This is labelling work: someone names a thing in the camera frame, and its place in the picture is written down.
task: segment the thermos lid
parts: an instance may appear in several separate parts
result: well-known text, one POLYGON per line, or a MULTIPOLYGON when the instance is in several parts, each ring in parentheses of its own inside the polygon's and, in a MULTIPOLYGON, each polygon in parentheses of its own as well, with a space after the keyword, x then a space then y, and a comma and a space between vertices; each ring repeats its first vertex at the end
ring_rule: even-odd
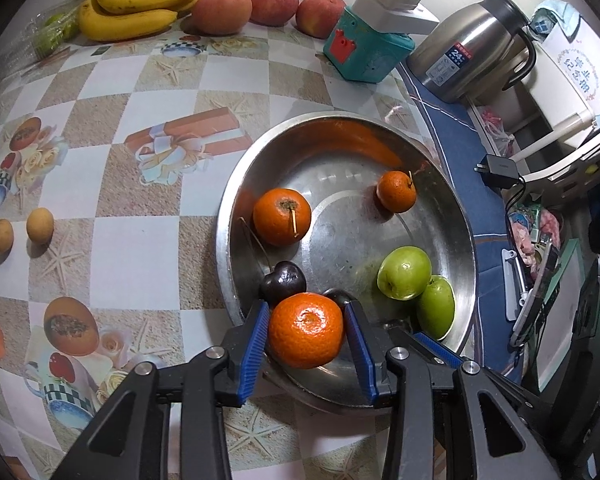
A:
POLYGON ((529 24, 522 10, 511 0, 483 0, 481 3, 514 36, 529 24))

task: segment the power adapter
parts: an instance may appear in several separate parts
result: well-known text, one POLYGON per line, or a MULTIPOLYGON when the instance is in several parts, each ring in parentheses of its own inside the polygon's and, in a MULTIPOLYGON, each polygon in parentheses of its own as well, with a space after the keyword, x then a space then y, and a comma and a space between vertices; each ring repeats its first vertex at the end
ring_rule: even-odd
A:
POLYGON ((520 183, 516 163, 505 156, 485 155, 474 168, 480 173, 484 185, 497 189, 511 189, 520 183))

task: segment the blue cloth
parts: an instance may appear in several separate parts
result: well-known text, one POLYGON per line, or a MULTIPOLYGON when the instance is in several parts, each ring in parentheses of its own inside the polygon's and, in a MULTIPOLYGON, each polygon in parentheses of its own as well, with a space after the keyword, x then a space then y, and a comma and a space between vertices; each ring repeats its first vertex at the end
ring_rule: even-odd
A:
POLYGON ((580 25, 580 13, 562 0, 545 0, 535 8, 529 31, 536 40, 544 41, 556 24, 570 40, 580 25))
POLYGON ((450 175, 474 235, 478 266, 475 359, 519 383, 523 360, 517 360, 518 352, 509 349, 513 323, 507 321, 505 313, 501 251, 512 249, 512 245, 507 235, 504 203, 502 197, 486 187, 480 174, 474 171, 486 150, 462 105, 439 100, 411 75, 408 68, 401 74, 410 93, 424 105, 424 119, 432 125, 443 166, 450 175))

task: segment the stainless steel bowl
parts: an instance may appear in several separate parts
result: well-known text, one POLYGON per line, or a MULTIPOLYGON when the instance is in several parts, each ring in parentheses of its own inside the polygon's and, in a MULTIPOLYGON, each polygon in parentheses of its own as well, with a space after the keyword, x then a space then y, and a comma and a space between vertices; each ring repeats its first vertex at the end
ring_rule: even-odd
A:
MULTIPOLYGON (((216 264, 222 298, 234 325, 256 300, 269 272, 262 250, 244 222, 256 200, 273 187, 293 188, 312 208, 312 224, 297 244, 265 246, 272 264, 292 260, 308 290, 337 286, 355 295, 376 324, 410 327, 413 306, 390 300, 376 285, 384 257, 416 245, 429 255, 435 274, 446 276, 456 297, 456 317, 443 343, 464 344, 476 300, 471 229, 452 187, 400 131, 348 112, 316 112, 270 129, 242 156, 224 190, 216 232, 216 264), (382 211, 375 186, 387 170, 419 171, 415 206, 401 215, 382 211)), ((345 343, 327 365, 298 370, 267 357, 265 373, 292 396, 332 413, 373 413, 360 391, 345 343)))

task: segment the teal box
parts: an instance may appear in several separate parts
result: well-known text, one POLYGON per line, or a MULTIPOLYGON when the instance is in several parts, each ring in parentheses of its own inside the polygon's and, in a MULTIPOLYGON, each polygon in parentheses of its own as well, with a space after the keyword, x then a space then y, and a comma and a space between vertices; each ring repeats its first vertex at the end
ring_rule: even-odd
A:
POLYGON ((407 34, 373 30, 347 6, 322 51, 344 79, 379 83, 415 48, 407 34))

